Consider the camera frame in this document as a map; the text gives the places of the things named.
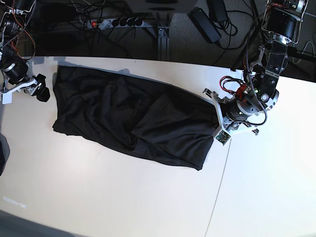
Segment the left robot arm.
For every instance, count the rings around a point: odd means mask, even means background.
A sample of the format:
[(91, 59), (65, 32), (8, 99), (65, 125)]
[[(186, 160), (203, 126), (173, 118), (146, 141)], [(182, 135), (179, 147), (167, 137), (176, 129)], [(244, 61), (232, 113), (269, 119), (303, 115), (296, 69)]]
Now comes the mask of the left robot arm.
[(307, 0), (267, 1), (258, 29), (269, 38), (259, 45), (258, 58), (249, 62), (250, 41), (247, 41), (242, 60), (243, 78), (224, 76), (219, 80), (220, 88), (231, 98), (220, 98), (215, 91), (204, 90), (211, 98), (219, 122), (213, 133), (214, 139), (224, 144), (238, 132), (258, 134), (258, 127), (266, 123), (267, 112), (278, 100), (276, 86), (288, 58), (304, 58), (294, 45), (298, 43), (308, 3)]

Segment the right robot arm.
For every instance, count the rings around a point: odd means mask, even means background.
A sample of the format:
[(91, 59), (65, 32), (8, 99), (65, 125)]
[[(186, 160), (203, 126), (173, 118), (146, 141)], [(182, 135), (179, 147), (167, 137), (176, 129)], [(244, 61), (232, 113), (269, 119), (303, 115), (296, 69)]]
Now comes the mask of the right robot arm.
[(3, 77), (0, 89), (0, 101), (3, 105), (10, 104), (14, 92), (35, 96), (41, 102), (50, 98), (46, 87), (46, 77), (28, 75), (29, 60), (19, 54), (17, 43), (21, 34), (25, 34), (36, 47), (35, 40), (27, 30), (34, 14), (37, 2), (35, 0), (2, 0), (5, 9), (0, 22), (0, 72)]

